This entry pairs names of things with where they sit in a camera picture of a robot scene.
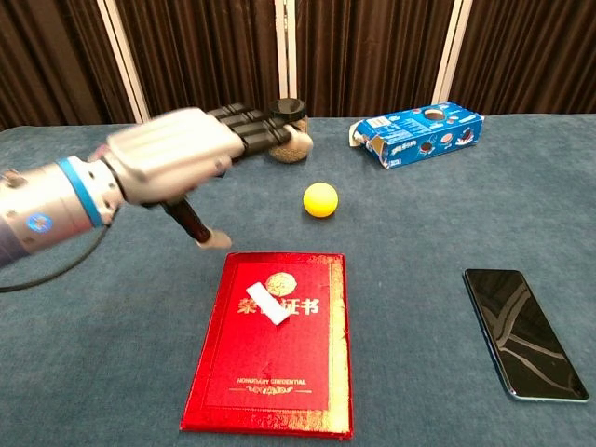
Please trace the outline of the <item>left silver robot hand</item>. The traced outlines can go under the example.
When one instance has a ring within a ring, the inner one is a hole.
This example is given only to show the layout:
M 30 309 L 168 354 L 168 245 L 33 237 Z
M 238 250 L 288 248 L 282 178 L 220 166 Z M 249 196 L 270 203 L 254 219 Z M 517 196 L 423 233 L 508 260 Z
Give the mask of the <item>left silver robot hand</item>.
M 188 107 L 108 136 L 99 151 L 132 205 L 163 207 L 203 249 L 228 249 L 222 230 L 204 225 L 186 197 L 239 159 L 274 148 L 310 151 L 310 136 L 241 103 L 205 112 Z

